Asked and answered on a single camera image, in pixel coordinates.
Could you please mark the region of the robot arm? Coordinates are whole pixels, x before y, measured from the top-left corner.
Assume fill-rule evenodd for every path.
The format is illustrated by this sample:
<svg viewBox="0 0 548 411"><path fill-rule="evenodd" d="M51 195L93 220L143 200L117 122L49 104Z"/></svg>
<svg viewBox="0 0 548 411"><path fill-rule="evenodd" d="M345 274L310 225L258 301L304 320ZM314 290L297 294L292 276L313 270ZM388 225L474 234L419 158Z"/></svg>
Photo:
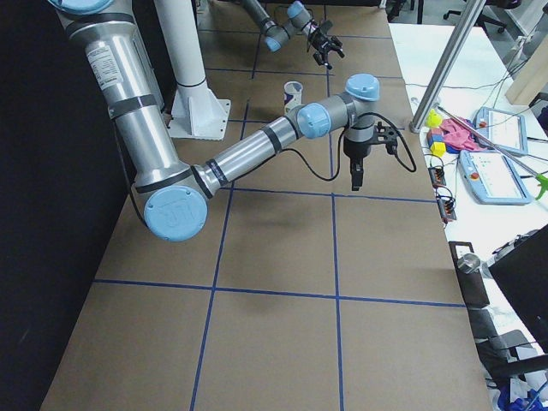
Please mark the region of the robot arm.
<svg viewBox="0 0 548 411"><path fill-rule="evenodd" d="M332 51L340 58L345 57L342 41L337 36L329 35L332 22L316 22L300 1L294 1L287 7L288 19L283 24L277 23L258 1L240 1L240 5L265 37L265 44L271 52L279 51L297 33L302 33L307 39L307 48L314 48L313 59L319 66L332 69L329 63L329 53Z"/></svg>
<svg viewBox="0 0 548 411"><path fill-rule="evenodd" d="M68 38L83 46L137 170L130 188L143 201L144 221L157 237L185 241L207 217L207 202L230 182L255 170L301 137L316 139L343 128L349 139L372 138L367 125L379 99L378 79L355 74L343 92L297 106L202 165L182 162L177 139L220 140L230 103L207 85L200 44L188 1L158 1L155 9L176 76L174 114L167 120L163 100L129 1L56 1Z"/></svg>

